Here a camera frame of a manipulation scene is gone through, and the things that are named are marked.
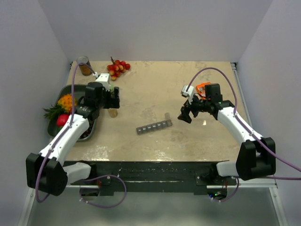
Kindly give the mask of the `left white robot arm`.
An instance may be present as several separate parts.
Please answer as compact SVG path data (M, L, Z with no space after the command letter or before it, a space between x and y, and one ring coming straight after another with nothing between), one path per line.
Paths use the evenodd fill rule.
M59 196L69 184L82 180L87 185L97 181L91 164L80 161L70 166L64 162L80 136L88 130L102 109L120 107L119 87L104 82L90 82L85 94L71 111L71 115L54 139L38 154L25 160L27 185L36 191Z

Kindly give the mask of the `grey weekly pill organizer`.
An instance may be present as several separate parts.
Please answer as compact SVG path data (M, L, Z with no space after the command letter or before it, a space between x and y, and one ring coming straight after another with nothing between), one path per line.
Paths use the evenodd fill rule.
M165 113L165 119L163 121L158 121L152 124L144 125L141 127L136 128L137 135L142 135L150 132L154 132L157 130L166 129L168 127L171 127L173 125L170 113Z

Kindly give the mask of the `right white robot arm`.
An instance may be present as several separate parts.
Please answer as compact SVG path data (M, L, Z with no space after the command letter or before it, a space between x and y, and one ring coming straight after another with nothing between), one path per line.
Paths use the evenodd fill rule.
M244 181L273 175L276 172L276 145L272 138L264 138L254 131L234 111L234 105L222 98L220 85L205 85L205 98L197 97L193 86L185 85L181 95L187 100L181 107L179 120L191 123L190 114L197 117L199 112L209 113L232 134L240 145L237 160L222 161L210 172L210 181L220 185L226 177L239 177Z

